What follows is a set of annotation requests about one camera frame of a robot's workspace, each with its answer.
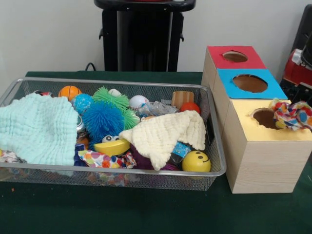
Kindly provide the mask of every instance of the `green spiky ball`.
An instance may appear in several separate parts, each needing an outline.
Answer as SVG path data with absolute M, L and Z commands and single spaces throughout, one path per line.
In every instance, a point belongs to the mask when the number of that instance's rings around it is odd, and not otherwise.
M 104 86 L 99 88 L 92 97 L 94 102 L 105 101 L 116 106 L 121 111 L 127 110 L 129 107 L 129 99 L 126 95 L 113 96 L 109 93 L 109 90 Z
M 122 111 L 122 116 L 124 118 L 124 130 L 132 129 L 140 123 L 140 118 L 130 109 Z

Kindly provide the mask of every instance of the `yellow smiley face ball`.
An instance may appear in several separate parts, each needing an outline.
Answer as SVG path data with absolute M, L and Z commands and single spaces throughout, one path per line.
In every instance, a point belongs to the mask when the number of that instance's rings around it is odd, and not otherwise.
M 209 172 L 210 159 L 201 151 L 189 152 L 182 161 L 182 169 L 186 172 Z

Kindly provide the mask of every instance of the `green tablecloth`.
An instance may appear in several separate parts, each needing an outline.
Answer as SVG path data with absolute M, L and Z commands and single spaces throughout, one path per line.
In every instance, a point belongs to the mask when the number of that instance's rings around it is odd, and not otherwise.
M 201 73 L 29 72 L 29 77 L 200 83 Z M 312 233 L 312 166 L 292 194 L 0 183 L 1 233 Z

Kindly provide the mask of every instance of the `wire mesh basket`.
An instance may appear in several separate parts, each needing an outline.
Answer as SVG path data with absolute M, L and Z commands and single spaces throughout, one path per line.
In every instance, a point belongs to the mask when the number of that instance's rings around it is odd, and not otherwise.
M 0 98 L 0 107 L 36 91 L 50 91 L 57 95 L 66 85 L 74 85 L 92 95 L 98 88 L 115 88 L 128 97 L 143 95 L 150 101 L 171 100 L 175 91 L 191 91 L 194 102 L 201 109 L 207 127 L 205 153 L 211 161 L 209 173 L 184 171 L 154 171 L 139 169 L 111 169 L 76 166 L 0 163 L 0 181 L 71 184 L 91 186 L 121 186 L 134 188 L 180 189 L 206 191 L 215 178 L 225 173 L 226 162 L 217 127 L 213 96 L 209 88 L 199 85 L 113 82 L 58 78 L 21 78 L 14 81 Z

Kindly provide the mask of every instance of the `ball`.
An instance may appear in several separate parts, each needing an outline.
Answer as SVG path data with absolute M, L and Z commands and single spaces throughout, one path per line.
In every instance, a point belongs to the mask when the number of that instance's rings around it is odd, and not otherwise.
M 108 92 L 114 97 L 118 97 L 121 95 L 121 92 L 119 92 L 117 89 L 110 89 Z
M 211 169 L 211 162 L 205 153 L 201 151 L 191 151 L 182 161 L 182 169 L 187 172 L 209 172 Z
M 58 93 L 58 96 L 67 97 L 67 99 L 71 101 L 74 99 L 74 97 L 76 97 L 78 94 L 81 94 L 81 93 L 82 91 L 79 88 L 69 85 L 69 86 L 65 86 L 64 88 L 62 88 L 60 92 Z
M 149 102 L 149 100 L 142 96 L 142 95 L 136 95 L 132 97 L 129 101 L 129 108 L 133 111 L 137 111 L 138 108 L 141 107 L 142 104 Z
M 88 94 L 79 94 L 72 100 L 72 105 L 78 114 L 83 115 L 93 103 L 93 99 Z
M 197 106 L 195 103 L 193 102 L 186 102 L 184 103 L 181 108 L 180 108 L 180 112 L 183 111 L 196 111 L 200 114 L 200 108 L 199 106 Z

